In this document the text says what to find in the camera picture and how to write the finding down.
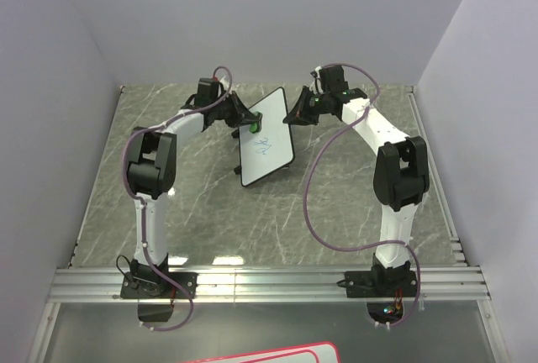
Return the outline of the green whiteboard eraser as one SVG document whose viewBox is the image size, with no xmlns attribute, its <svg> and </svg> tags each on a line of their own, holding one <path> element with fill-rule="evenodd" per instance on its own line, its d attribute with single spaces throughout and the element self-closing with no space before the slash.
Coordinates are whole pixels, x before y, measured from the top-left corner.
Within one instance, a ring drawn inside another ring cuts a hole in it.
<svg viewBox="0 0 538 363">
<path fill-rule="evenodd" d="M 256 112 L 256 120 L 251 126 L 249 127 L 249 132 L 251 134 L 257 134 L 261 131 L 261 121 L 262 121 L 263 114 L 261 112 Z"/>
</svg>

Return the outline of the small white whiteboard with stand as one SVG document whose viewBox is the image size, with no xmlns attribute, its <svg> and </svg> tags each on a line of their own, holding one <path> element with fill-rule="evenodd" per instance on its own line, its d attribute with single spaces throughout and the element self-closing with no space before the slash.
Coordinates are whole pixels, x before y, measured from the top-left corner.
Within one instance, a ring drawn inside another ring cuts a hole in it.
<svg viewBox="0 0 538 363">
<path fill-rule="evenodd" d="M 290 166 L 295 159 L 291 127 L 282 122 L 288 114 L 284 88 L 276 88 L 249 109 L 263 117 L 257 134 L 251 134 L 249 126 L 239 127 L 240 165 L 236 170 L 243 187 Z"/>
</svg>

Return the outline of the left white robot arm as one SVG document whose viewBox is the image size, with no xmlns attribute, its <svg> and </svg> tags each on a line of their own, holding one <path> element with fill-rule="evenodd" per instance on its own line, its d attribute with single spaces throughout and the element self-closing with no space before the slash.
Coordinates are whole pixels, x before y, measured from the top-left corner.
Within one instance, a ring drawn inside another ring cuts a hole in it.
<svg viewBox="0 0 538 363">
<path fill-rule="evenodd" d="M 136 208 L 137 245 L 130 275 L 150 297 L 161 297 L 172 286 L 167 274 L 164 233 L 166 194 L 177 172 L 177 144 L 189 141 L 215 121 L 231 128 L 261 128 L 261 113 L 247 109 L 236 92 L 193 94 L 178 113 L 149 128 L 133 130 L 124 148 L 122 179 Z"/>
</svg>

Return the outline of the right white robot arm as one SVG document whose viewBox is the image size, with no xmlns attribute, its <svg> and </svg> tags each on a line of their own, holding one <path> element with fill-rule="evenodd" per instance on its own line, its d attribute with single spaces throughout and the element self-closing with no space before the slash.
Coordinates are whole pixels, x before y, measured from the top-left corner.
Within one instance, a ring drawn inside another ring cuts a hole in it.
<svg viewBox="0 0 538 363">
<path fill-rule="evenodd" d="M 414 215 L 430 189 L 427 145 L 422 137 L 397 129 L 358 88 L 316 93 L 303 87 L 283 122 L 316 125 L 324 114 L 345 123 L 343 132 L 354 130 L 376 155 L 373 191 L 382 205 L 382 224 L 373 246 L 371 284 L 376 293 L 390 295 L 410 271 Z"/>
</svg>

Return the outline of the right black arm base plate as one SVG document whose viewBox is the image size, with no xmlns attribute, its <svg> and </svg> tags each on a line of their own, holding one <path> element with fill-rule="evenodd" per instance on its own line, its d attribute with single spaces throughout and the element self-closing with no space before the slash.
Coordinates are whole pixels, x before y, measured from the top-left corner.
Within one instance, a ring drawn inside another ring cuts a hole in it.
<svg viewBox="0 0 538 363">
<path fill-rule="evenodd" d="M 346 271 L 336 286 L 345 289 L 348 298 L 414 297 L 419 281 L 414 271 Z"/>
</svg>

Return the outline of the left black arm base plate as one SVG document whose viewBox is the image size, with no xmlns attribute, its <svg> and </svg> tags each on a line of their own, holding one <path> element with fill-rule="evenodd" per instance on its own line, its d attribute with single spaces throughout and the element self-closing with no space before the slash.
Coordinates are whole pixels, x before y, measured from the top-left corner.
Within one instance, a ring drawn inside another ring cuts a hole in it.
<svg viewBox="0 0 538 363">
<path fill-rule="evenodd" d="M 178 271 L 170 272 L 168 276 L 180 285 L 187 292 L 187 295 L 159 276 L 157 282 L 154 283 L 134 278 L 130 273 L 127 273 L 123 279 L 120 297 L 122 299 L 194 298 L 198 279 L 197 273 Z"/>
</svg>

